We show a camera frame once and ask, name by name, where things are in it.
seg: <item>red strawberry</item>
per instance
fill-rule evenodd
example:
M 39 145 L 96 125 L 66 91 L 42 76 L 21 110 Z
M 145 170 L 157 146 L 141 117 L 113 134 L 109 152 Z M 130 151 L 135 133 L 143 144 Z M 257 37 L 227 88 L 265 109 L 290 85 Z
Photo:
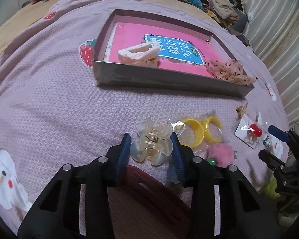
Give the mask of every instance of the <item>red strawberry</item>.
M 96 39 L 87 40 L 85 44 L 80 46 L 80 55 L 84 64 L 91 67 L 93 61 L 93 51 Z
M 55 13 L 56 13 L 56 12 L 52 12 L 52 13 L 50 13 L 49 15 L 45 16 L 43 19 L 45 19 L 45 20 L 50 20 L 50 19 L 52 19 L 52 18 L 54 17 Z

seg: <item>pink fluffy pom-pom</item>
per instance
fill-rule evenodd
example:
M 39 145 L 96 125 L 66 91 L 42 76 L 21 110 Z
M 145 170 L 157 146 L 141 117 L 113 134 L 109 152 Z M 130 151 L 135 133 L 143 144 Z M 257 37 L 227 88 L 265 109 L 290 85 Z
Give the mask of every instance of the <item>pink fluffy pom-pom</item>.
M 228 144 L 216 143 L 207 149 L 207 158 L 215 158 L 217 166 L 226 168 L 234 162 L 232 147 Z

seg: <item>red cheek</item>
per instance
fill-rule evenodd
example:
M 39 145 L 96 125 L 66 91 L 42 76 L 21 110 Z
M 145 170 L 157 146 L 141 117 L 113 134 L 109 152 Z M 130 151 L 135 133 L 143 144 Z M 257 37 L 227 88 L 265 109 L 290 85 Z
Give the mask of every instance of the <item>red cheek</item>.
M 10 189 L 13 188 L 13 185 L 12 185 L 12 181 L 11 181 L 11 180 L 8 180 L 8 185 L 9 185 L 9 188 L 10 188 Z

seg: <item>satin curtain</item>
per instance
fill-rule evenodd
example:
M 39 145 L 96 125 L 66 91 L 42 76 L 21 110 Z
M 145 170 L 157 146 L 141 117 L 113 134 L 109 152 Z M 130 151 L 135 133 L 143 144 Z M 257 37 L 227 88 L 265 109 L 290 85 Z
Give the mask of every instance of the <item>satin curtain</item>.
M 248 0 L 244 35 L 276 83 L 289 125 L 299 134 L 299 0 Z

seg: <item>metal rivet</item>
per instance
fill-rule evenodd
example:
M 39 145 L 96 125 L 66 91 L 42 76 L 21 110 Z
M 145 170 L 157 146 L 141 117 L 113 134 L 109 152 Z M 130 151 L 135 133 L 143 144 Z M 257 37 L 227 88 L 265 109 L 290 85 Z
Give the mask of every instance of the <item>metal rivet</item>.
M 193 157 L 193 162 L 199 164 L 202 162 L 202 159 L 199 156 L 195 156 Z
M 99 161 L 100 163 L 106 163 L 106 162 L 108 161 L 108 158 L 107 158 L 106 156 L 100 156 L 100 157 L 98 158 L 98 161 Z
M 71 168 L 72 168 L 72 165 L 71 165 L 71 164 L 65 164 L 65 165 L 63 165 L 63 167 L 62 167 L 63 171 L 69 171 L 69 170 L 71 170 Z
M 228 169 L 229 169 L 231 172 L 236 172 L 236 171 L 237 171 L 237 166 L 231 164 L 231 165 L 228 166 Z

